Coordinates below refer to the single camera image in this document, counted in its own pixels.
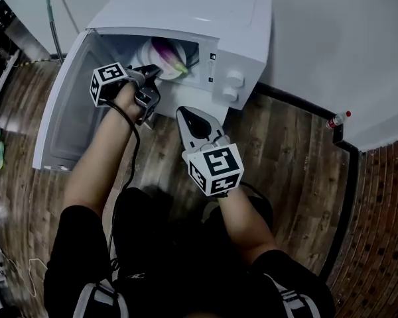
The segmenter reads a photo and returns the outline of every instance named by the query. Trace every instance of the black t-shirt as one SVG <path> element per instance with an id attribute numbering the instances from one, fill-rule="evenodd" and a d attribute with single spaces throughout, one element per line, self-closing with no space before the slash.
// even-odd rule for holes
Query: black t-shirt
<path id="1" fill-rule="evenodd" d="M 133 274 L 119 281 L 130 318 L 184 317 L 199 311 L 219 317 L 334 316 L 327 286 L 280 250 L 263 253 L 245 272 L 205 264 L 200 256 L 195 263 L 191 256 L 179 255 L 176 266 L 168 267 L 161 263 L 165 258 L 165 251 L 153 256 L 160 266 L 153 276 Z M 65 209 L 44 280 L 49 317 L 72 317 L 84 286 L 110 274 L 100 218 L 86 207 Z"/>

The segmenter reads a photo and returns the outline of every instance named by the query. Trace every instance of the white wall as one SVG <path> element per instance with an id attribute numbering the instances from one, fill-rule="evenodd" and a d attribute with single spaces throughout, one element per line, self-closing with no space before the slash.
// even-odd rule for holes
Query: white wall
<path id="1" fill-rule="evenodd" d="M 66 0 L 80 30 L 108 1 Z M 56 52 L 45 0 L 6 2 Z M 273 2 L 273 55 L 261 81 L 334 112 L 349 109 L 344 139 L 362 150 L 398 138 L 398 0 Z M 52 5 L 67 52 L 76 31 L 61 0 Z"/>
<path id="2" fill-rule="evenodd" d="M 398 0 L 273 2 L 273 61 L 261 81 L 350 110 L 344 139 L 362 150 L 397 139 Z"/>
<path id="3" fill-rule="evenodd" d="M 48 23 L 46 0 L 5 0 L 16 16 L 50 53 L 56 53 Z M 79 30 L 83 30 L 109 0 L 66 0 Z M 77 35 L 61 0 L 52 0 L 60 46 L 67 53 Z"/>

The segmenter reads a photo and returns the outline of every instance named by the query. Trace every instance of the hand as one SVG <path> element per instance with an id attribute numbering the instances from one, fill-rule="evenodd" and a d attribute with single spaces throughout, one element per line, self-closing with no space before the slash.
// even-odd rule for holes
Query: hand
<path id="1" fill-rule="evenodd" d="M 142 108 L 135 103 L 135 92 L 135 84 L 133 82 L 126 83 L 115 99 L 115 104 L 122 108 L 134 123 L 139 119 L 142 113 Z"/>

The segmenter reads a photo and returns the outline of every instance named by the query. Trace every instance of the open microwave door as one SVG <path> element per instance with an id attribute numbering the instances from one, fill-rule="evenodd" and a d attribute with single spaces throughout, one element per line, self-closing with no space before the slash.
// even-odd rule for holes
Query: open microwave door
<path id="1" fill-rule="evenodd" d="M 33 167 L 72 170 L 91 143 L 107 109 L 94 106 L 89 87 L 93 70 L 115 62 L 94 30 L 72 45 L 48 97 L 34 151 Z"/>

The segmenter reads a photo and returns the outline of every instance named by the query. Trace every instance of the black sleeve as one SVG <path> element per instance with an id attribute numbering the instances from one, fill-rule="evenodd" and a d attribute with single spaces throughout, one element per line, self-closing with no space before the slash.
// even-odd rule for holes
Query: black sleeve
<path id="1" fill-rule="evenodd" d="M 91 209 L 71 206 L 59 222 L 44 279 L 44 306 L 49 317 L 72 317 L 84 286 L 110 275 L 101 220 Z"/>
<path id="2" fill-rule="evenodd" d="M 280 250 L 263 253 L 253 263 L 249 273 L 259 283 L 262 292 L 261 302 L 267 298 L 272 301 L 273 313 L 278 317 L 334 317 L 333 297 L 327 285 L 318 276 L 295 262 Z"/>

